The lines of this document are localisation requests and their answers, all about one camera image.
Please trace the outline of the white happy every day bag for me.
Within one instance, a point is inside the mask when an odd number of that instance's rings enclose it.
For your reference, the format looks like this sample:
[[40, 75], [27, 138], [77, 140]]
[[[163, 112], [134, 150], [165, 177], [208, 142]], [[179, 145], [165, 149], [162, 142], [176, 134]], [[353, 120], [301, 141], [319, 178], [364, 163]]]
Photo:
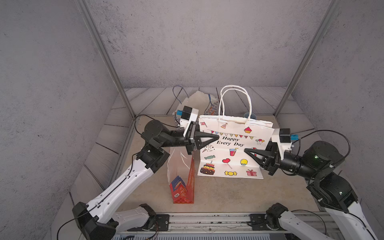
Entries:
[[199, 117], [201, 132], [215, 135], [218, 140], [200, 150], [198, 176], [262, 179], [261, 167], [246, 154], [246, 149], [265, 150], [274, 132], [273, 123], [251, 117], [232, 117], [225, 114], [220, 100], [216, 116]]

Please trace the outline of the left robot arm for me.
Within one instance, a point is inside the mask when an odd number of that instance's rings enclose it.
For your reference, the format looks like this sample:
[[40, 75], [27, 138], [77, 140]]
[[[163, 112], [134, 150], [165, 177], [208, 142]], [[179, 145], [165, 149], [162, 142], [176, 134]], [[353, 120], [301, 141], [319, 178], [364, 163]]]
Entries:
[[186, 147], [190, 155], [219, 139], [218, 135], [201, 132], [198, 123], [191, 122], [185, 130], [169, 130], [158, 120], [148, 122], [141, 137], [145, 145], [135, 154], [131, 166], [93, 200], [74, 206], [76, 224], [87, 240], [111, 240], [115, 234], [131, 229], [156, 230], [156, 212], [148, 204], [125, 212], [118, 212], [118, 208], [164, 165], [170, 156], [165, 148]]

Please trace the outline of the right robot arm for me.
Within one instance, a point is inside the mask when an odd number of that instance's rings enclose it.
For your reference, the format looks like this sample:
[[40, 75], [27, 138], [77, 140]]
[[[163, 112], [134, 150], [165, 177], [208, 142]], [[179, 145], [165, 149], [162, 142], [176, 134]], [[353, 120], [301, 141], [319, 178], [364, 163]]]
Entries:
[[317, 141], [303, 156], [294, 157], [281, 143], [269, 142], [266, 150], [245, 149], [245, 153], [271, 176], [281, 169], [307, 180], [307, 189], [333, 218], [344, 239], [377, 239], [350, 183], [334, 173], [345, 157], [333, 145]]

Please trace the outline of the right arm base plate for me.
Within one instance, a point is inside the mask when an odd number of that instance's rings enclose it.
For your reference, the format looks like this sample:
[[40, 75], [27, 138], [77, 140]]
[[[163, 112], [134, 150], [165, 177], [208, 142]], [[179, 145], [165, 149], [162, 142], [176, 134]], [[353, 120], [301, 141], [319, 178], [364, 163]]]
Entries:
[[253, 231], [266, 231], [267, 220], [266, 214], [250, 214], [250, 220], [247, 222], [247, 225], [252, 228]]

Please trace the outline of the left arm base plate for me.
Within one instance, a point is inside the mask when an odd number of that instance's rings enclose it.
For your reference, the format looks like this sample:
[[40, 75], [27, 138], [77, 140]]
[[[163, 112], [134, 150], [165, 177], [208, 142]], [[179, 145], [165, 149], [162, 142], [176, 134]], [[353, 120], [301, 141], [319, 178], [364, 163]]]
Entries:
[[156, 214], [150, 217], [150, 231], [167, 232], [169, 230], [170, 215], [169, 214]]

